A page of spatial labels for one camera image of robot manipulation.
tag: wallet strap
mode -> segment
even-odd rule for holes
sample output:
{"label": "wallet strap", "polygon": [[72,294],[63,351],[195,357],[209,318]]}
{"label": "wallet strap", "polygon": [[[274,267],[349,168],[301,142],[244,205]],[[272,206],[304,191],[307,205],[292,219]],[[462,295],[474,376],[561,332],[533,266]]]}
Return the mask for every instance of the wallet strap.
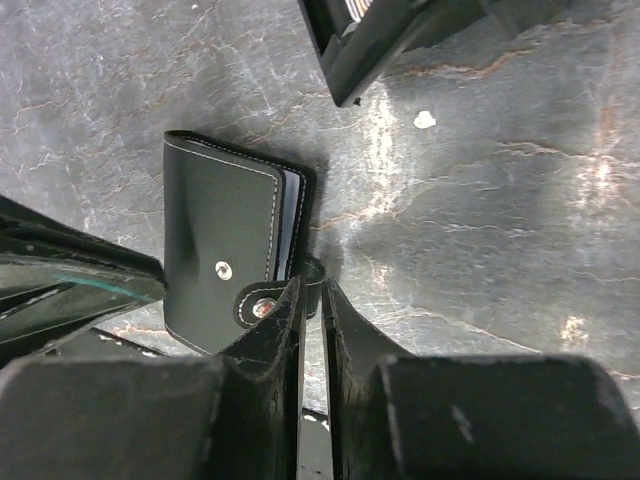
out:
{"label": "wallet strap", "polygon": [[[311,256],[307,256],[302,263],[303,268],[300,276],[307,285],[307,318],[311,318],[315,316],[318,302],[322,296],[325,270],[320,261]],[[251,328],[256,325],[262,320],[262,317],[255,315],[254,307],[265,299],[272,300],[272,304],[275,304],[288,284],[289,280],[259,282],[242,289],[236,298],[233,309],[235,321],[243,328]]]}

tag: floor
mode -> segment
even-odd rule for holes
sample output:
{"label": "floor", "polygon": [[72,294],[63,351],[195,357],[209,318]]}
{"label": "floor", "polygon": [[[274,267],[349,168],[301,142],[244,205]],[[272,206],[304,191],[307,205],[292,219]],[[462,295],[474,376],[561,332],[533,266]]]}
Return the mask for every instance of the floor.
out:
{"label": "floor", "polygon": [[[640,1],[575,3],[405,55],[338,109],[296,0],[5,1],[0,189],[161,258],[164,130],[304,163],[314,252],[400,344],[587,355],[640,414]],[[161,325],[153,305],[103,328],[188,352]]]}

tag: white stitching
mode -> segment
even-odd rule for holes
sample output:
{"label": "white stitching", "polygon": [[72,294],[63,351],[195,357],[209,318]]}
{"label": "white stitching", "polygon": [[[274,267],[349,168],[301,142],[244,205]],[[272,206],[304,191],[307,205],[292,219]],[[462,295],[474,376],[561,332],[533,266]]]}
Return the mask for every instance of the white stitching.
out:
{"label": "white stitching", "polygon": [[244,316],[242,315],[242,307],[244,306],[244,304],[246,303],[246,301],[249,299],[249,297],[251,295],[253,295],[254,293],[258,293],[258,292],[275,292],[277,290],[283,290],[286,288],[286,285],[284,287],[274,287],[274,288],[257,288],[255,290],[252,290],[251,292],[247,293],[245,295],[245,297],[242,299],[242,302],[240,302],[240,305],[238,306],[238,315],[240,315],[240,320],[242,320],[242,323],[246,323],[249,326],[253,326],[253,324],[247,322],[244,319]]}
{"label": "white stitching", "polygon": [[300,176],[300,178],[302,180],[302,200],[300,201],[300,205],[298,207],[298,216],[296,218],[296,227],[295,227],[295,230],[293,232],[293,242],[292,242],[293,248],[291,250],[291,256],[290,256],[291,262],[289,262],[289,266],[287,267],[287,279],[288,279],[291,276],[291,269],[293,267],[293,259],[295,257],[294,253],[295,253],[296,247],[297,247],[296,240],[298,239],[298,231],[300,229],[300,223],[302,223],[301,222],[301,220],[302,220],[302,210],[303,210],[304,201],[305,201],[305,198],[306,198],[305,197],[305,193],[307,191],[307,181],[306,181],[304,175],[302,173],[300,173],[299,171],[291,168],[291,167],[287,167],[286,165],[280,165],[280,164],[273,163],[273,162],[270,162],[268,160],[263,160],[261,158],[256,158],[256,157],[253,157],[251,155],[244,154],[244,153],[234,152],[233,150],[229,150],[228,148],[216,145],[215,143],[208,142],[207,140],[202,140],[202,139],[200,139],[198,137],[192,137],[190,135],[185,135],[185,136],[176,136],[176,138],[179,138],[179,139],[183,138],[185,140],[192,140],[194,142],[201,143],[203,145],[211,147],[211,148],[213,148],[215,150],[222,150],[223,152],[227,152],[227,153],[230,153],[232,155],[238,155],[239,157],[248,158],[248,159],[254,160],[256,162],[266,163],[267,165],[273,165],[275,167],[282,168],[282,169],[287,170],[289,172],[296,173],[296,174],[298,174]]}
{"label": "white stitching", "polygon": [[[190,137],[178,137],[178,138],[186,138],[189,140],[192,140]],[[269,252],[267,254],[267,268],[264,274],[264,279],[266,281],[269,280],[269,263],[271,262],[271,254],[273,251],[273,226],[275,223],[275,216],[276,216],[276,199],[278,197],[278,179],[271,175],[270,173],[265,173],[265,172],[261,172],[260,170],[253,170],[251,168],[245,167],[243,165],[238,165],[235,163],[231,163],[231,162],[225,162],[224,160],[220,160],[219,158],[215,158],[215,157],[211,157],[209,155],[204,155],[202,153],[198,153],[198,152],[194,152],[193,150],[187,150],[186,148],[182,148],[182,147],[178,147],[177,145],[174,145],[173,143],[169,143],[166,140],[164,141],[164,143],[166,143],[167,145],[177,149],[177,150],[182,150],[183,152],[187,152],[187,153],[191,153],[193,155],[198,155],[199,157],[204,157],[204,158],[210,158],[211,160],[215,160],[216,162],[220,162],[220,163],[224,163],[225,165],[231,165],[233,167],[238,167],[241,168],[243,170],[248,170],[250,172],[255,172],[255,173],[259,173],[261,175],[266,175],[268,177],[271,177],[273,179],[273,184],[274,184],[274,189],[273,189],[273,204],[271,205],[271,232],[270,232],[270,237],[269,237]]]}
{"label": "white stitching", "polygon": [[207,355],[211,355],[213,356],[213,353],[208,352],[207,350],[205,350],[202,347],[197,346],[194,343],[191,343],[189,340],[187,340],[186,338],[184,338],[182,335],[180,335],[179,333],[176,333],[175,331],[171,330],[171,327],[169,327],[169,325],[167,324],[167,322],[164,322],[164,328],[167,329],[167,331],[169,333],[171,333],[171,335],[175,335],[176,337],[178,337],[180,340],[182,340],[184,343],[186,343],[187,345],[189,345],[191,348],[193,348],[196,352],[198,353],[205,353]]}

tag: card holder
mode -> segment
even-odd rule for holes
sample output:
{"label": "card holder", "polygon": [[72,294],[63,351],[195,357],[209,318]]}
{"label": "card holder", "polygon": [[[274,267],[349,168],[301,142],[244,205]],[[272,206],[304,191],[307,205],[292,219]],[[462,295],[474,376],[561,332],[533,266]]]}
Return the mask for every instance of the card holder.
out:
{"label": "card holder", "polygon": [[273,308],[289,279],[318,292],[307,258],[315,173],[189,131],[164,138],[167,331],[215,354]]}

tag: black object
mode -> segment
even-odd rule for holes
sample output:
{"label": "black object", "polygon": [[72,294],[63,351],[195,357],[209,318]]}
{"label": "black object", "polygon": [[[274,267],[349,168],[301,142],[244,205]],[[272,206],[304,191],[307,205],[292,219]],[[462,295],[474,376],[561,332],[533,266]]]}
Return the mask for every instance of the black object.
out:
{"label": "black object", "polygon": [[417,358],[323,293],[337,479],[640,478],[613,380],[574,356]]}
{"label": "black object", "polygon": [[[306,303],[293,279],[215,358],[10,365],[0,478],[294,479]],[[588,360],[414,357],[334,282],[323,325],[336,479],[640,478],[627,406]]]}
{"label": "black object", "polygon": [[0,364],[160,300],[160,263],[0,196]]}
{"label": "black object", "polygon": [[307,258],[315,174],[187,131],[165,133],[167,330],[215,354],[304,275],[316,308],[324,270]]}
{"label": "black object", "polygon": [[570,0],[375,0],[356,23],[345,0],[299,3],[339,107],[359,104],[359,96],[403,51],[436,45],[486,15],[515,36],[571,5]]}
{"label": "black object", "polygon": [[0,478],[294,480],[305,287],[216,358],[22,359],[0,382]]}

